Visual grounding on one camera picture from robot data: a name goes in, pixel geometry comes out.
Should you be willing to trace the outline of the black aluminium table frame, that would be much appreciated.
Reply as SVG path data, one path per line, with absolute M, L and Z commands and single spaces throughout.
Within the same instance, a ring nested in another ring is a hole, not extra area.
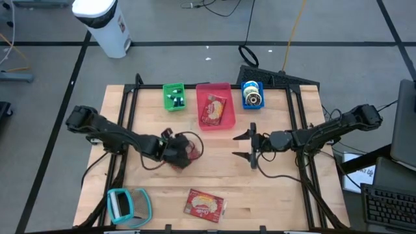
M 196 90 L 196 86 L 199 84 L 184 84 L 185 90 Z M 138 97 L 138 91 L 140 89 L 161 89 L 163 90 L 163 85 L 159 84 L 149 84 L 146 85 L 143 83 L 143 80 L 139 74 L 135 76 L 135 84 L 126 84 L 123 90 L 123 96 L 120 106 L 120 113 L 118 117 L 117 125 L 122 126 L 122 121 L 124 120 L 124 112 L 125 106 L 127 105 L 127 96 L 128 93 L 133 93 L 133 99 L 131 102 L 131 110 L 129 113 L 129 119 L 127 121 L 127 129 L 131 130 L 133 127 L 133 117 L 136 110 L 136 103 Z M 231 85 L 231 91 L 233 89 L 237 89 L 241 94 L 241 84 L 233 84 Z M 287 96 L 287 105 L 289 109 L 289 117 L 292 124 L 292 129 L 297 130 L 297 123 L 295 120 L 294 114 L 294 107 L 293 107 L 293 99 L 291 97 L 292 93 L 296 94 L 296 99 L 298 102 L 299 114 L 302 121 L 302 128 L 306 128 L 306 114 L 304 112 L 303 100 L 300 91 L 299 84 L 289 84 L 289 85 L 267 85 L 263 84 L 263 91 L 264 91 L 264 98 L 265 98 L 265 90 L 284 90 Z M 105 191 L 110 189 L 118 189 L 122 186 L 125 177 L 125 169 L 127 166 L 127 154 L 128 149 L 127 146 L 124 146 L 122 151 L 118 153 L 110 153 L 110 163 L 109 163 L 109 174 L 106 176 L 106 183 L 105 183 Z M 330 210 L 329 206 L 324 202 L 324 199 L 320 193 L 318 175 L 315 166 L 315 160 L 313 157 L 315 154 L 306 154 L 296 152 L 296 159 L 295 162 L 297 163 L 297 167 L 300 174 L 300 182 L 302 184 L 302 191 L 304 192 L 304 202 L 305 202 L 305 212 L 307 216 L 307 221 L 310 229 L 315 229 L 315 225 L 313 223 L 313 215 L 311 211 L 311 203 L 308 196 L 308 193 L 311 193 L 316 200 L 318 215 L 321 223 L 322 229 L 327 229 L 328 225 L 326 222 L 330 222 L 331 225 L 335 229 L 347 229 L 348 227 L 344 225 L 336 215 Z

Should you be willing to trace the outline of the dark grey laptop lid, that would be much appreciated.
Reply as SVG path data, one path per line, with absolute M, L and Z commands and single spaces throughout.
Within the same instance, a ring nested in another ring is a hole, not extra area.
M 389 159 L 379 157 L 376 160 L 373 185 L 416 193 L 416 171 Z

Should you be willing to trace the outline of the black grille panel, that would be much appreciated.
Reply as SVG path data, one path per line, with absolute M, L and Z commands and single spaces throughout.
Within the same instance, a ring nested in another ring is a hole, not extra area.
M 282 71 L 273 72 L 242 65 L 236 84 L 247 81 L 262 82 L 266 85 L 315 85 L 318 89 L 320 88 L 320 83 L 316 81 L 287 75 Z

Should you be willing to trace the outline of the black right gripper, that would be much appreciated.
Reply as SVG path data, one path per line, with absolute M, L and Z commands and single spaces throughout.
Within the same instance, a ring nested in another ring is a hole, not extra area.
M 242 157 L 250 162 L 251 169 L 257 168 L 256 156 L 260 151 L 271 151 L 270 141 L 266 135 L 257 133 L 257 126 L 254 122 L 250 128 L 243 134 L 236 136 L 233 140 L 250 140 L 251 152 L 233 152 L 234 155 Z

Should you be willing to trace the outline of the green plastic basket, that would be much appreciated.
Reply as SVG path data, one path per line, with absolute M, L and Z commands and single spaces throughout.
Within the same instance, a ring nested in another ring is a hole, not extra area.
M 174 94 L 172 93 L 173 90 L 176 89 L 182 89 L 182 93 L 180 94 Z M 164 84 L 162 86 L 162 92 L 163 92 L 163 100 L 164 100 L 164 108 L 167 111 L 180 111 L 183 110 L 186 107 L 186 95 L 185 95 L 185 85 L 183 83 L 170 83 L 170 84 Z M 183 98 L 185 100 L 185 106 L 178 106 L 174 107 L 174 101 L 172 99 L 169 99 L 166 95 L 171 94 L 180 100 L 180 98 Z

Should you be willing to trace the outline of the blue plastic basket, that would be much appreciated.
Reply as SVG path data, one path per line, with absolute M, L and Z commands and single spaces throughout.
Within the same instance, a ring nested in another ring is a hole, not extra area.
M 242 107 L 243 109 L 261 109 L 265 106 L 265 98 L 264 98 L 264 91 L 263 91 L 263 83 L 260 81 L 256 81 L 259 85 L 259 94 L 262 97 L 262 102 L 260 104 L 260 106 L 248 106 L 246 105 L 246 99 L 245 99 L 245 95 L 243 94 L 244 89 L 243 89 L 243 85 L 244 83 L 241 83 L 241 94 L 242 94 Z

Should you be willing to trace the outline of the pink plastic bin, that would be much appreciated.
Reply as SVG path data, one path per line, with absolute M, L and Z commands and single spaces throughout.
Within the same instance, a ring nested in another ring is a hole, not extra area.
M 205 107 L 208 106 L 208 102 L 213 102 L 209 100 L 210 96 L 214 96 L 215 101 L 217 101 L 218 98 L 225 100 L 224 108 L 218 125 L 204 123 L 202 120 L 203 113 L 207 112 Z M 229 83 L 198 84 L 196 86 L 196 97 L 198 106 L 198 123 L 201 130 L 225 130 L 234 127 L 236 122 L 235 109 L 233 104 L 231 85 Z

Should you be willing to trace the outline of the grey metal stand foot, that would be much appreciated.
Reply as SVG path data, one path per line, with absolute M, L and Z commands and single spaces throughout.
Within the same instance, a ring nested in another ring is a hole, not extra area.
M 14 73 L 14 72 L 6 72 L 0 71 L 0 81 L 15 81 L 15 82 L 33 82 L 34 77 L 32 74 L 29 73 Z

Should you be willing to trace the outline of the teal mesh desk holder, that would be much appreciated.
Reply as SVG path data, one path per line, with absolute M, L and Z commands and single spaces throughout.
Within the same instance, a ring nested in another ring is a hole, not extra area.
M 151 200 L 143 188 L 113 188 L 107 192 L 107 210 L 111 222 L 139 228 L 152 219 Z

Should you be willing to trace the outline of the grey laptop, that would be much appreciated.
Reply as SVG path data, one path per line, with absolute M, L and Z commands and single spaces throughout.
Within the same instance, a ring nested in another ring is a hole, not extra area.
M 391 157 L 416 169 L 416 82 L 401 80 L 396 106 Z

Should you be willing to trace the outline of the red popcorn packet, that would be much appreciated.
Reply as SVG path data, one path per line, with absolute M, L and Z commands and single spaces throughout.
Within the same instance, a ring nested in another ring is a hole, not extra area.
M 179 150 L 179 158 L 175 163 L 169 163 L 169 165 L 174 170 L 183 170 L 190 166 L 193 161 L 199 159 L 201 155 L 200 149 L 190 140 L 184 149 Z
M 220 125 L 226 101 L 224 97 L 209 94 L 200 118 L 201 122 L 206 125 Z
M 227 200 L 190 189 L 183 212 L 192 216 L 219 223 L 225 213 Z

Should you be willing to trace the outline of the white trash can black liner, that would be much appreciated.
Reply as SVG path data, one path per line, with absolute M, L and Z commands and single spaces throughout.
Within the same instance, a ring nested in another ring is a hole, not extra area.
M 132 39 L 119 0 L 75 0 L 71 10 L 109 58 L 126 56 Z

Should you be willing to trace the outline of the white paper sheet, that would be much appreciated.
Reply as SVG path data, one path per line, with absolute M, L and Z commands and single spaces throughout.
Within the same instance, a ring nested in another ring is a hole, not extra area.
M 369 166 L 364 169 L 352 172 L 348 175 L 342 177 L 342 189 L 348 192 L 353 192 L 360 194 L 360 184 L 372 184 L 373 177 L 375 174 L 375 166 Z

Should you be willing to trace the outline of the black keyboard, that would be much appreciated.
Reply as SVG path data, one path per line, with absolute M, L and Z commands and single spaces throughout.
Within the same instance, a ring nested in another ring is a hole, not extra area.
M 360 188 L 366 223 L 416 234 L 416 192 L 366 183 Z

